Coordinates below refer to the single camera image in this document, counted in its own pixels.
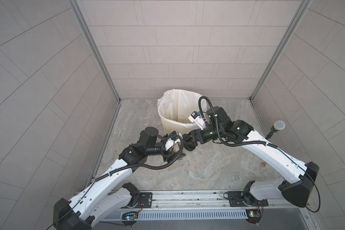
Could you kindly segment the black round jar lid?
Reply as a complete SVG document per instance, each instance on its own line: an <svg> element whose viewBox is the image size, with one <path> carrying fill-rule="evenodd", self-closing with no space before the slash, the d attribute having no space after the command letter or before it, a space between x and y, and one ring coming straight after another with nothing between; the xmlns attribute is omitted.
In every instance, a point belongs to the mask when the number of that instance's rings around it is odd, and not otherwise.
<svg viewBox="0 0 345 230"><path fill-rule="evenodd" d="M196 145L191 137L191 135L188 134L184 134L183 135L183 139L184 139L184 148L187 151L193 151L196 148Z"/></svg>

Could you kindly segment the black lidded glass jar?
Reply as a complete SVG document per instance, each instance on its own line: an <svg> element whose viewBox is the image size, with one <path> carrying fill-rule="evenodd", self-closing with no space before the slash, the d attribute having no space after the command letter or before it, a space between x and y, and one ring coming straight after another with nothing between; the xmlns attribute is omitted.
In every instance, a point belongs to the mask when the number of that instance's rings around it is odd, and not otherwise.
<svg viewBox="0 0 345 230"><path fill-rule="evenodd" d="M172 147L172 154L177 153L180 150L180 147L181 147L181 143L180 142L175 143L173 145L173 147Z"/></svg>

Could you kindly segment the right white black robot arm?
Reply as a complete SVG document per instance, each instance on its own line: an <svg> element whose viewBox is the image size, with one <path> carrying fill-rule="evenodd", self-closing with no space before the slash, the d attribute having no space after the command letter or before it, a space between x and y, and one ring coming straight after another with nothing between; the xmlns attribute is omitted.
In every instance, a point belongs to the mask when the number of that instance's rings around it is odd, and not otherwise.
<svg viewBox="0 0 345 230"><path fill-rule="evenodd" d="M193 151L199 144L214 140L219 140L229 147L243 147L260 157L282 176L280 179L266 182L250 181L242 192L242 196L249 199L249 206L254 199L285 199L300 208L307 206L319 172L317 164L305 163L285 153L246 122L231 121L222 107L209 109L207 115L211 125L183 135L187 151Z"/></svg>

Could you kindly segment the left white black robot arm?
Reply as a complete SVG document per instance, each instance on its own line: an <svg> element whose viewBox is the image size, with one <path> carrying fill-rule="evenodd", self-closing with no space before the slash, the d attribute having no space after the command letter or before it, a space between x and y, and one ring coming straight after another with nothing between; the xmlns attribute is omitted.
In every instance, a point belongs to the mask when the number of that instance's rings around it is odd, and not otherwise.
<svg viewBox="0 0 345 230"><path fill-rule="evenodd" d="M181 134L160 136L154 127L140 133L137 143L126 147L112 166L94 182L69 200L54 205L53 224L56 230L90 230L111 211L127 207L143 209L140 191L132 183L112 190L138 168L162 170L178 160L184 150Z"/></svg>

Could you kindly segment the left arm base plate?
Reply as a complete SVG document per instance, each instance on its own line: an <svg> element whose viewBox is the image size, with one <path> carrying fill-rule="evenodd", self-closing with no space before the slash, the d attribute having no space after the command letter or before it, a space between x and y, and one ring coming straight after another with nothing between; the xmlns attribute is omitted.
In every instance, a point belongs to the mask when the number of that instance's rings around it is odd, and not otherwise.
<svg viewBox="0 0 345 230"><path fill-rule="evenodd" d="M129 191L119 191L114 197L116 209L141 209L150 208L152 193L139 192L131 194Z"/></svg>

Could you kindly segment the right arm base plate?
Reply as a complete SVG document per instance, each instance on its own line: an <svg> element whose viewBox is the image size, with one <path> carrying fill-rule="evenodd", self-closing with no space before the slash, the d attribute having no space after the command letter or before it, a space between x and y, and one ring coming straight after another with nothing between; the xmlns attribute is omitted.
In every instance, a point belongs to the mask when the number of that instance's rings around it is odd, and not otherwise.
<svg viewBox="0 0 345 230"><path fill-rule="evenodd" d="M267 207L268 201L266 199L257 200L249 192L243 191L229 191L224 193L224 198L227 199L231 207Z"/></svg>

